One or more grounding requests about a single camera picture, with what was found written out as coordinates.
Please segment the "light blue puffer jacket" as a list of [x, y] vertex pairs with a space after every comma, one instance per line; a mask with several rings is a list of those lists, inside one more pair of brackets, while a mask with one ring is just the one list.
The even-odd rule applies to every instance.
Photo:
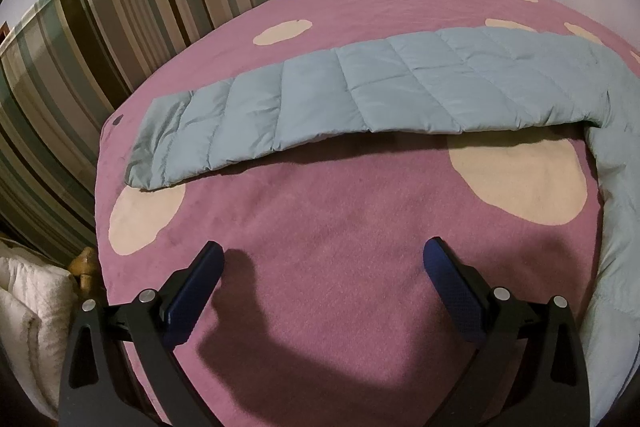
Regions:
[[361, 41], [156, 98], [125, 171], [145, 191], [330, 136], [588, 124], [604, 202], [602, 251], [580, 337], [590, 425], [639, 365], [639, 79], [606, 46], [506, 28]]

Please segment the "white quilted blanket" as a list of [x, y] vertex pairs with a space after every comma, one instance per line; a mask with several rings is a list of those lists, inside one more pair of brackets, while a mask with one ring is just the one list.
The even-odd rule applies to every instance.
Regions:
[[1, 353], [36, 410], [58, 418], [75, 282], [17, 245], [1, 244]]

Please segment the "wooden bedpost knob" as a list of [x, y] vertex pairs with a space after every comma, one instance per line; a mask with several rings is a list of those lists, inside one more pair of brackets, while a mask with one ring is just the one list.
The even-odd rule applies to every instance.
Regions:
[[106, 290], [99, 256], [92, 247], [84, 248], [67, 267], [75, 279], [82, 299], [104, 299]]

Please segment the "pink polka dot bedsheet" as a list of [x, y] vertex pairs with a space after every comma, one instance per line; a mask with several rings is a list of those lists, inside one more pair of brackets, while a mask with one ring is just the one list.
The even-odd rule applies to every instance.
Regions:
[[96, 233], [112, 303], [215, 241], [226, 267], [178, 359], [228, 426], [416, 426], [472, 355], [422, 268], [440, 236], [492, 286], [566, 298], [579, 335], [604, 202], [588, 124], [334, 135], [160, 190], [125, 181], [156, 98], [299, 55], [445, 28], [577, 36], [639, 51], [552, 0], [271, 0], [157, 69], [107, 119]]

